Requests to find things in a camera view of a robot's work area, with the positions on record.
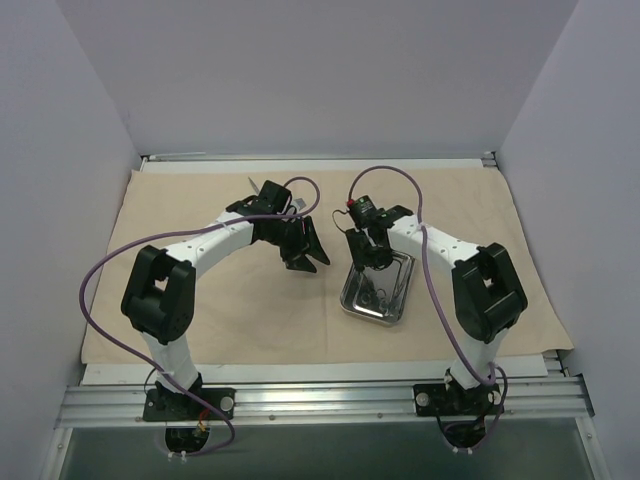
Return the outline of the stainless steel instrument tray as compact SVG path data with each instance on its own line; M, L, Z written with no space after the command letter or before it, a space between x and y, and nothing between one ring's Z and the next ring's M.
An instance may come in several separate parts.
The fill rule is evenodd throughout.
M363 320L393 327L400 323L413 276L415 259L393 251L391 264L358 271L351 266L340 295L343 310Z

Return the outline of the steel surgical forceps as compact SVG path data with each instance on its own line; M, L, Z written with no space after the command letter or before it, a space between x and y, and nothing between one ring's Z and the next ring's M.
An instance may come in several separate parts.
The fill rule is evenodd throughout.
M406 267L394 261L383 270L362 273L357 305L378 317L398 316L406 290Z

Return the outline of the steel surgical scissors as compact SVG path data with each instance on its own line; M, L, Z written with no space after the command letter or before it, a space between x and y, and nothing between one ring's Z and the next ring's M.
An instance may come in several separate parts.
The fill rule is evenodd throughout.
M260 193L260 187L254 182L254 180L251 177L248 177L248 181L254 193L258 195Z

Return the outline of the beige cloth wrap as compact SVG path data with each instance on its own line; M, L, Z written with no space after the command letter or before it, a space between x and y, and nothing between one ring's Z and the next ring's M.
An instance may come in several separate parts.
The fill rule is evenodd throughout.
M131 364L147 349L121 312L137 253L136 240L156 247L171 233L201 228L226 206L248 196L263 174L169 174L136 172L127 186L109 244L114 258L101 274L82 359ZM384 327L346 313L339 296L351 265L340 215L349 195L368 195L375 205L421 207L426 223L482 246L503 245L528 298L528 308L501 344L503 356L554 349L562 340L557 317L534 266L509 187L496 170L413 170L407 176L374 171L271 172L276 183L315 204L312 218L331 261L316 273L286 269L265 242L223 259L196 284L195 315L187 335L198 364L314 364L451 360L455 353L429 295L424 275L411 281L400 323ZM455 320L448 274L431 268L435 291L449 323Z

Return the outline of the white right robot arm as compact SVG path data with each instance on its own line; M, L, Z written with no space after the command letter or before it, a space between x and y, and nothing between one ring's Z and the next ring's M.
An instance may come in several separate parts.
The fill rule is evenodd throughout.
M453 237L400 205L377 208L367 196L348 201L347 212L354 223L346 239L356 270L385 269L395 252L422 262L429 295L456 353L445 377L444 400L455 412L469 411L480 400L479 386L495 384L501 342L528 307L508 251L498 243L480 246ZM444 314L433 266L450 276L461 337L455 336Z

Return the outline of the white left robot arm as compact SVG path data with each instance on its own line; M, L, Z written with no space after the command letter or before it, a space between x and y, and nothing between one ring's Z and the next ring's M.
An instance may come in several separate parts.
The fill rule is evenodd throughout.
M166 408L177 418L194 417L202 405L201 375L186 337L199 277L257 241L278 247L289 270L315 273L314 261L330 263L311 217L278 217L287 203L250 196L227 207L216 219L215 230L164 249L148 245L138 252L121 311L145 340L157 365L157 384L168 391Z

